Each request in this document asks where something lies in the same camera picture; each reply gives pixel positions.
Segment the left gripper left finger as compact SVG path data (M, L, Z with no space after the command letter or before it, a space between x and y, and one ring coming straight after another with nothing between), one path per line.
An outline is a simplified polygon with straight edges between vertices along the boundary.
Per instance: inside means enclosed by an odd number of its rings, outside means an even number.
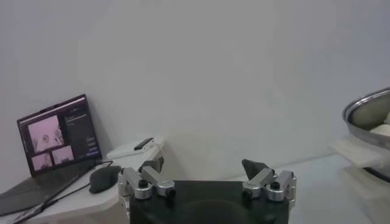
M167 200L173 200L176 196L176 186L173 180L161 174L164 162L164 157L160 156L145 161L138 170L122 167L118 173L118 195L121 198L148 200L153 194L157 194Z

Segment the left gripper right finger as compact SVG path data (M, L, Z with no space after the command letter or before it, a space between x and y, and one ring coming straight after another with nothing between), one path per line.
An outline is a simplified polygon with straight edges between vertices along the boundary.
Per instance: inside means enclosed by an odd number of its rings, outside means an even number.
M243 182L243 199L251 201L261 197L262 193L268 200L280 202L284 199L296 201L297 178L292 171L283 170L279 174L265 163L248 159L241 161L248 177Z

